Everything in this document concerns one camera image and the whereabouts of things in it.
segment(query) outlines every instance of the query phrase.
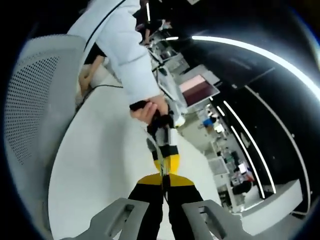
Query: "white desk surface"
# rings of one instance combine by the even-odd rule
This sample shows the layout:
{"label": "white desk surface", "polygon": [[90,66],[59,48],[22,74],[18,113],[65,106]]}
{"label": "white desk surface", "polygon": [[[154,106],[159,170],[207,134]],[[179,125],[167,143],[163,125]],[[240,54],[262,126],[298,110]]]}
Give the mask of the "white desk surface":
{"label": "white desk surface", "polygon": [[[126,198],[137,181],[157,170],[142,124],[131,119],[124,90],[94,90],[69,126],[53,166],[48,212],[53,238],[75,237],[91,218],[118,198]],[[208,161],[180,136],[178,174],[191,179],[204,200],[221,204]],[[173,240],[163,205],[158,238]]]}

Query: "computer screen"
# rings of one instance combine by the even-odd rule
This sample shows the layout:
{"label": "computer screen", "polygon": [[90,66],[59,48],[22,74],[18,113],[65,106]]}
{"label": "computer screen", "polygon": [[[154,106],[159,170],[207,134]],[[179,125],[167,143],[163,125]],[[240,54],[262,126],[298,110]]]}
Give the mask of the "computer screen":
{"label": "computer screen", "polygon": [[190,80],[182,83],[179,87],[188,107],[196,105],[220,92],[202,75],[197,75],[191,78]]}

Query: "gray mesh chair back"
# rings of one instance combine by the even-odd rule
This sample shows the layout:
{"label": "gray mesh chair back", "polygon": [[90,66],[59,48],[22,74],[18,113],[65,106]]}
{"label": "gray mesh chair back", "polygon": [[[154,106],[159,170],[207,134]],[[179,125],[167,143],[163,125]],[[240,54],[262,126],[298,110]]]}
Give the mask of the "gray mesh chair back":
{"label": "gray mesh chair back", "polygon": [[82,38],[70,35],[30,40],[8,84],[6,156],[21,200],[42,233],[49,228],[52,165],[75,114],[76,83],[85,44]]}

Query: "white lab coat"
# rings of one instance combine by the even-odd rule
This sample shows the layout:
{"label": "white lab coat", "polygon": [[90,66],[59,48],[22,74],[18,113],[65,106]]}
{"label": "white lab coat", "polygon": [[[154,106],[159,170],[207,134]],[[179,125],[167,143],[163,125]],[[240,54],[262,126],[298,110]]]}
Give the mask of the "white lab coat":
{"label": "white lab coat", "polygon": [[[70,28],[68,34],[90,38],[103,18],[120,0],[94,0],[84,14]],[[129,104],[160,94],[152,73],[148,50],[139,45],[141,34],[135,31],[136,19],[133,14],[140,9],[139,0],[126,0],[95,31],[84,51],[81,65],[96,42],[108,56],[112,68],[121,80]]]}

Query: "sleeve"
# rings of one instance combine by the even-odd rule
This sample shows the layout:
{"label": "sleeve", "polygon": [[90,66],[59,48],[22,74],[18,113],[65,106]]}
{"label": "sleeve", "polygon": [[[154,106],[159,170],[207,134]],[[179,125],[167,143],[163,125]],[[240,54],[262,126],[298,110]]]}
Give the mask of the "sleeve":
{"label": "sleeve", "polygon": [[148,50],[139,45],[142,37],[135,27],[136,19],[132,14],[125,7],[119,8],[110,16],[96,41],[110,59],[130,105],[160,94]]}

